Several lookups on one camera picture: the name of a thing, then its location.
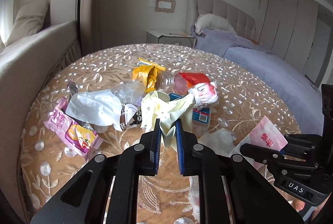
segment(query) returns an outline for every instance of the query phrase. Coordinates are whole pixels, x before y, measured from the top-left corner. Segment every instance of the pink snack wrapper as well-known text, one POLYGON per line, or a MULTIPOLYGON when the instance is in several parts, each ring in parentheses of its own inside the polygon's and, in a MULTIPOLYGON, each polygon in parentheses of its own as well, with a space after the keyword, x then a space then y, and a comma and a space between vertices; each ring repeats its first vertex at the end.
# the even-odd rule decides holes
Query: pink snack wrapper
MULTIPOLYGON (((233 154, 241 154, 240 147, 243 144, 252 144, 276 151, 281 151, 283 147, 285 147, 288 142, 284 138, 284 136, 280 133, 280 131, 275 127, 275 125, 264 116, 262 120, 257 124, 254 129, 248 134, 229 154, 231 157, 233 154)), ((259 169, 263 166, 263 164, 255 162, 251 158, 247 158, 252 166, 256 169, 259 169)))
POLYGON ((98 149, 103 139, 94 130, 80 126, 71 117, 66 115, 65 110, 68 105, 66 97, 53 110, 49 120, 44 122, 45 127, 54 131, 67 147, 71 148, 85 160, 93 157, 94 149, 98 149))

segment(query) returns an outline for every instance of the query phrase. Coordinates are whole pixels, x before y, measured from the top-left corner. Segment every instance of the white pillow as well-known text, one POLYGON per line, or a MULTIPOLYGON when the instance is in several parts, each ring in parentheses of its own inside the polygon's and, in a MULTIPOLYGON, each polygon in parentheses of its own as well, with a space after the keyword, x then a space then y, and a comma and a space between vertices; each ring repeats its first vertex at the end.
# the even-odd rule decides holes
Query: white pillow
POLYGON ((43 27, 49 5, 50 0, 38 0, 23 5, 16 15, 12 32, 5 46, 9 46, 25 36, 38 33, 43 27))
POLYGON ((213 14, 200 15, 197 18, 194 26, 195 26, 195 32, 199 35, 203 32, 204 29, 217 29, 237 34, 228 20, 213 14))

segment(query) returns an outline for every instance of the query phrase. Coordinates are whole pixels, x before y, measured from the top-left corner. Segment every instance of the embroidered tablecloth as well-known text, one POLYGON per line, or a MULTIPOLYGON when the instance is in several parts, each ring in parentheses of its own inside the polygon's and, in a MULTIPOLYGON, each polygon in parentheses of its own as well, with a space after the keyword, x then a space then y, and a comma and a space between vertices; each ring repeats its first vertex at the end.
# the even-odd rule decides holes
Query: embroidered tablecloth
MULTIPOLYGON (((58 73, 41 90, 28 114, 22 133, 22 172, 34 209, 38 211, 85 164, 84 159, 67 148, 43 124, 49 102, 67 95, 67 83, 74 80, 80 92, 114 88, 132 80, 138 58, 154 61, 168 71, 201 72, 216 80, 219 105, 211 115, 210 132, 219 127, 233 131, 241 141, 267 116, 282 134, 299 134, 299 127, 286 104, 259 78, 238 65, 187 47, 139 44, 109 48, 85 56, 58 73)), ((115 131, 97 127, 104 139, 100 152, 120 154, 138 143, 140 128, 115 131)), ((273 181, 267 169, 262 170, 273 181)), ((139 179, 137 222, 149 224, 194 223, 192 206, 187 199, 189 179, 179 175, 176 152, 161 148, 160 168, 156 177, 139 179)))

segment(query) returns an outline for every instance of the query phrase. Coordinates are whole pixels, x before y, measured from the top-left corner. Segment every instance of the yellow snack wrapper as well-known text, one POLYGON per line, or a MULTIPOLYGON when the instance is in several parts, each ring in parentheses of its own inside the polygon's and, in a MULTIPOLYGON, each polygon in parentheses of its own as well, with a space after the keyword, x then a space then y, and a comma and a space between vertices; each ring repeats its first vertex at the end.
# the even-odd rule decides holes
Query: yellow snack wrapper
POLYGON ((158 71, 165 71, 165 67, 139 58, 137 67, 133 69, 132 78, 135 80, 142 77, 144 85, 146 86, 145 92, 149 93, 156 90, 155 85, 157 82, 158 71))
POLYGON ((143 78, 144 85, 146 86, 146 93, 155 90, 155 84, 157 81, 157 68, 155 66, 140 65, 133 69, 133 80, 137 78, 143 78))
POLYGON ((146 93, 150 93, 156 90, 155 89, 156 82, 157 82, 157 68, 153 67, 148 74, 146 93))
POLYGON ((161 70, 161 71, 165 71, 165 69, 166 69, 164 66, 161 66, 157 63, 147 61, 147 60, 142 59, 142 58, 139 58, 139 62, 137 64, 137 66, 155 66, 158 70, 161 70))

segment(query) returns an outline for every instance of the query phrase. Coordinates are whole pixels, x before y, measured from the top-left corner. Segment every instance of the crumpled tissue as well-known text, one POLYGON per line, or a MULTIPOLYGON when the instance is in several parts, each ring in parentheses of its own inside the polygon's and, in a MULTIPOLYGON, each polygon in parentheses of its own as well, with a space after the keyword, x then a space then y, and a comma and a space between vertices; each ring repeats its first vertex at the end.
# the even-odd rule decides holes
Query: crumpled tissue
POLYGON ((148 93, 141 102, 142 124, 145 132, 154 130, 156 119, 159 119, 159 125, 162 130, 162 142, 166 148, 170 146, 176 149, 176 140, 174 137, 175 126, 171 125, 178 119, 181 119, 183 129, 192 132, 192 112, 194 96, 189 93, 183 98, 170 101, 170 97, 161 91, 148 93))
POLYGON ((109 89, 95 92, 76 93, 72 96, 66 109, 66 114, 83 122, 100 126, 114 125, 118 131, 122 131, 120 126, 120 116, 123 105, 109 89))
POLYGON ((231 131, 222 128, 212 134, 202 136, 198 139, 198 143, 211 148, 216 154, 228 156, 235 148, 235 140, 236 137, 231 131))

